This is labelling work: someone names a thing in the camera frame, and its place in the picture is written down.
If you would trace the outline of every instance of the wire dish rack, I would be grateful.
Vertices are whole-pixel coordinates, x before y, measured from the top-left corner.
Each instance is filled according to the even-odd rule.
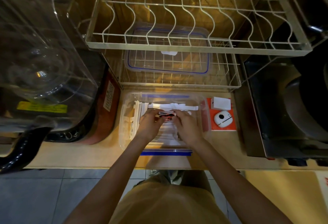
[[[209,72],[205,75],[190,75],[160,72],[134,72],[124,65],[122,56],[119,83],[160,87],[193,87],[194,89],[236,89],[241,86],[238,63],[234,54],[213,54]]]
[[[99,11],[102,18],[97,18]],[[133,33],[137,22],[172,25],[166,37]],[[274,31],[283,23],[282,37]],[[207,37],[172,37],[176,26],[208,30]],[[144,40],[135,44],[132,39]],[[181,39],[177,45],[173,39]],[[164,39],[158,44],[157,39]],[[206,41],[206,46],[194,46]],[[311,46],[288,0],[97,0],[86,42],[95,49],[304,56]]]

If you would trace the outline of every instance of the clear plastic container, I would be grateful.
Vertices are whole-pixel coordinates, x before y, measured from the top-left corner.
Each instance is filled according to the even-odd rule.
[[[133,34],[145,36],[153,27],[151,23],[136,24]],[[150,45],[169,45],[167,38],[172,30],[172,25],[157,24],[148,33],[148,42]],[[207,38],[208,31],[205,28],[176,26],[170,33],[171,45],[190,46],[187,38]],[[145,37],[133,37],[130,42],[132,44],[147,44]],[[206,40],[190,40],[192,46],[207,46]],[[161,52],[161,51],[125,51],[125,66],[131,71],[154,71],[164,73],[184,73],[191,75],[206,75],[209,72],[212,62],[212,53],[202,52]]]
[[[125,96],[121,110],[121,118],[119,124],[119,144],[124,150],[131,142],[130,136],[131,118],[134,116],[135,101],[148,103],[185,103],[187,106],[198,106],[198,110],[191,111],[192,116],[197,120],[199,129],[202,131],[203,137],[210,141],[211,139],[211,120],[210,112],[206,98],[199,95],[185,95],[173,93],[152,93],[152,92],[131,92]],[[158,147],[156,142],[150,142],[146,149],[168,149],[169,146]],[[185,145],[174,147],[172,151],[181,152],[186,149]]]

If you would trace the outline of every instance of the wooden countertop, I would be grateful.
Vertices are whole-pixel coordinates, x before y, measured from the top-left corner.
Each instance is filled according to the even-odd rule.
[[[111,167],[123,152],[118,144],[118,124],[122,101],[125,94],[130,91],[132,90],[122,92],[114,130],[106,139],[94,145],[43,142],[37,156],[26,168],[105,169]],[[202,94],[204,97],[231,97],[230,93],[197,92],[197,94]],[[326,169],[326,167],[317,166],[314,160],[308,160],[306,167],[294,167],[289,166],[283,159],[267,160],[266,158],[249,157],[244,152],[240,140],[240,134],[237,131],[212,131],[212,145],[237,170]],[[140,156],[135,167],[139,169],[206,169],[196,153],[190,157]]]

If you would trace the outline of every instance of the white label on lid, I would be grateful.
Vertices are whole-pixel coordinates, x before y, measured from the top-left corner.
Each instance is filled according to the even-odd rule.
[[[114,89],[115,89],[114,85],[112,85],[112,83],[108,81],[105,101],[103,105],[104,109],[107,110],[108,112],[111,110],[113,96],[114,96]]]
[[[162,52],[162,54],[175,56],[178,54],[178,52]]]

